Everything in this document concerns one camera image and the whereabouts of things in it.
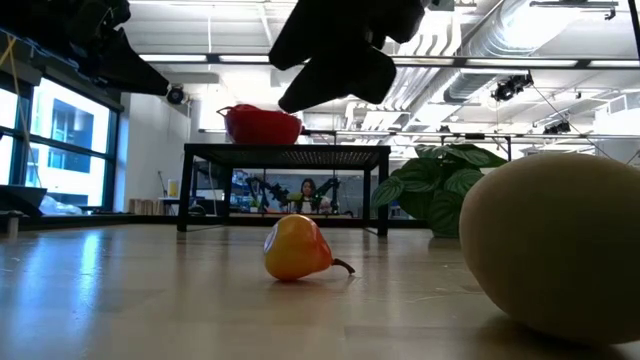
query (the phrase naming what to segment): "person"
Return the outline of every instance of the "person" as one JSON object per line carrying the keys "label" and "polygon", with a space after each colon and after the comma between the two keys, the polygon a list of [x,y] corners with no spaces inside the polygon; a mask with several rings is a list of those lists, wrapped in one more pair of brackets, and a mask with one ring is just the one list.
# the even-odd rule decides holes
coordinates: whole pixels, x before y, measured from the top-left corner
{"label": "person", "polygon": [[320,208],[314,209],[314,205],[311,200],[316,193],[317,187],[315,181],[311,178],[304,179],[300,185],[300,193],[302,198],[296,204],[296,212],[298,214],[315,214],[320,210],[320,213],[327,214],[331,211],[331,201],[326,196],[322,197],[320,201]]}

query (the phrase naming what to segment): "black table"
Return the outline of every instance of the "black table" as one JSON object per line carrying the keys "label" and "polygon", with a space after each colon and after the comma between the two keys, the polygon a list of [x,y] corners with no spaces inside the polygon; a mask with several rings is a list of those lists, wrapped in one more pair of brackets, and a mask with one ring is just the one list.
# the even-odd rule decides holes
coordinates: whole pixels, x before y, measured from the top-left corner
{"label": "black table", "polygon": [[[185,144],[178,231],[187,231],[189,224],[203,224],[202,218],[189,216],[189,199],[194,175],[194,159],[199,157],[224,169],[225,197],[223,222],[229,221],[231,179],[233,169],[303,169],[303,170],[361,170],[364,171],[362,219],[346,220],[353,225],[368,228],[371,221],[371,171],[378,167],[378,182],[389,177],[389,146],[348,145],[234,145],[234,144]],[[378,235],[386,236],[389,228],[388,206],[378,209]],[[345,219],[328,218],[323,226],[340,227]]]}

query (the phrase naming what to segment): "wooden floor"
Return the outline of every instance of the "wooden floor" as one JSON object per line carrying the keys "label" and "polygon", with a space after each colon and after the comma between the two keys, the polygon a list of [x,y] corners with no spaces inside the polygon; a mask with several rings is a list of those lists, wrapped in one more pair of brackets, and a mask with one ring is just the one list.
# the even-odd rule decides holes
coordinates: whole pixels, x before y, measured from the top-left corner
{"label": "wooden floor", "polygon": [[0,244],[0,359],[640,359],[638,344],[572,347],[513,324],[456,242],[426,231],[326,229],[356,276],[293,284],[263,268],[268,231],[178,240],[173,226],[126,226]]}

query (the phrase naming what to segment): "yellow-orange pear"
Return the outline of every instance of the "yellow-orange pear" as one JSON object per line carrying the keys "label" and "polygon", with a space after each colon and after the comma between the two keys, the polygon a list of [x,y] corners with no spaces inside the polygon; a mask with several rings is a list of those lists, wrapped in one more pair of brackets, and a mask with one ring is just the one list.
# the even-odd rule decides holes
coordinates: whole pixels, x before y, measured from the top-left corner
{"label": "yellow-orange pear", "polygon": [[282,281],[294,281],[332,265],[355,273],[347,263],[332,257],[318,225],[302,215],[289,215],[278,221],[267,236],[264,254],[267,271]]}

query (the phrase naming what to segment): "pear stem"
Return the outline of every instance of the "pear stem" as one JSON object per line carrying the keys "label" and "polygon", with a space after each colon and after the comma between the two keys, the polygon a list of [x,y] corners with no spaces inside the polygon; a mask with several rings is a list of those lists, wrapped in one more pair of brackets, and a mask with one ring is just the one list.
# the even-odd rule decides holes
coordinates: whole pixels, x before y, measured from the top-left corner
{"label": "pear stem", "polygon": [[347,269],[347,271],[349,272],[349,275],[353,275],[356,272],[356,270],[352,268],[351,265],[347,264],[346,262],[340,259],[333,259],[333,263],[331,265],[342,266],[343,268]]}

